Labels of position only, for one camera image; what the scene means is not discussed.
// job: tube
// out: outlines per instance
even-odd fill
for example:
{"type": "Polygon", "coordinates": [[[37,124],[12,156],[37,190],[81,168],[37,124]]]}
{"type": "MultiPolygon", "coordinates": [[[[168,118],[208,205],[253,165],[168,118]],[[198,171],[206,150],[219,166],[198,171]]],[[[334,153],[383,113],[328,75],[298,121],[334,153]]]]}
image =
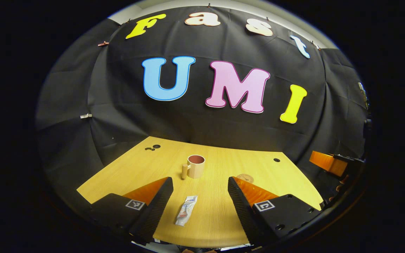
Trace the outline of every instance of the tube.
{"type": "Polygon", "coordinates": [[[196,200],[198,200],[198,196],[188,196],[185,199],[185,202],[177,215],[175,223],[176,225],[184,226],[184,224],[187,223],[190,215],[192,214],[193,207],[196,204],[196,200]]]}

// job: pink letter m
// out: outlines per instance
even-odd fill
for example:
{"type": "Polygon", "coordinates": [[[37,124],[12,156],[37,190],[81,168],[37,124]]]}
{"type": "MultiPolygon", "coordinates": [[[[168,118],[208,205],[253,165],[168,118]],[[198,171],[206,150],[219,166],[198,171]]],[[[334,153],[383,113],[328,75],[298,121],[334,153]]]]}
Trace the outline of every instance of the pink letter m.
{"type": "Polygon", "coordinates": [[[226,101],[223,99],[223,91],[226,88],[232,108],[237,107],[243,96],[248,93],[246,101],[240,107],[247,112],[263,112],[263,92],[265,83],[270,78],[270,73],[262,69],[252,69],[241,82],[232,63],[213,61],[210,66],[215,69],[215,78],[212,95],[206,99],[206,105],[216,108],[224,107],[226,101]]]}

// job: black cloth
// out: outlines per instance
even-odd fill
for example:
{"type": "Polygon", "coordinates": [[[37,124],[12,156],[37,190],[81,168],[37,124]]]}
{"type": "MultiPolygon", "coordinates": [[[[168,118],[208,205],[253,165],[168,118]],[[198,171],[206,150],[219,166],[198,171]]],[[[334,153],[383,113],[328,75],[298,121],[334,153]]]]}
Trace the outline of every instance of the black cloth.
{"type": "Polygon", "coordinates": [[[58,60],[45,81],[37,111],[40,153],[51,184],[74,209],[87,202],[76,189],[97,171],[148,136],[234,149],[284,152],[315,185],[331,197],[338,182],[309,162],[312,150],[360,157],[367,116],[360,78],[341,51],[318,50],[301,35],[258,16],[228,8],[172,8],[118,27],[105,20],[79,38],[58,60]],[[212,12],[219,26],[184,24],[190,13],[212,12]],[[125,39],[136,22],[165,13],[143,35],[125,39]],[[246,20],[271,25],[273,35],[249,32],[246,20]],[[307,46],[310,59],[290,35],[307,46]],[[96,46],[103,41],[105,47],[96,46]],[[143,89],[145,59],[163,57],[160,83],[175,85],[176,56],[192,56],[187,92],[157,101],[143,89]],[[264,112],[206,106],[212,92],[212,61],[231,62],[243,80],[254,68],[271,77],[264,112]],[[290,85],[307,91],[297,122],[279,119],[291,96],[290,85]],[[91,113],[92,117],[80,119],[91,113]]]}

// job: mug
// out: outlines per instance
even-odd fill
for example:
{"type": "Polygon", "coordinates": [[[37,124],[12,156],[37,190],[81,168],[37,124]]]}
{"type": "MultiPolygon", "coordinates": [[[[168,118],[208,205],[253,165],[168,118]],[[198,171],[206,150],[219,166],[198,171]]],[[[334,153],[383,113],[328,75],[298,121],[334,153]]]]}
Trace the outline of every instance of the mug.
{"type": "Polygon", "coordinates": [[[188,176],[194,179],[200,178],[203,175],[204,163],[206,159],[201,155],[191,155],[187,157],[187,164],[182,165],[182,179],[188,176]]]}

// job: metal clip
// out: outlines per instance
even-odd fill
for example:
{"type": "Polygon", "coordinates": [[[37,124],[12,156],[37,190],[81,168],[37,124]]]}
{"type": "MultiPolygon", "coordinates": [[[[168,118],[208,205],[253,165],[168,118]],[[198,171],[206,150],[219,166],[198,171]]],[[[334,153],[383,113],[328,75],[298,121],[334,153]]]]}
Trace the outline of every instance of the metal clip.
{"type": "Polygon", "coordinates": [[[98,46],[106,46],[106,45],[109,45],[109,42],[104,41],[103,43],[98,44],[98,46]]]}
{"type": "Polygon", "coordinates": [[[92,117],[91,113],[87,113],[87,114],[81,115],[81,118],[86,118],[86,117],[92,117]]]}

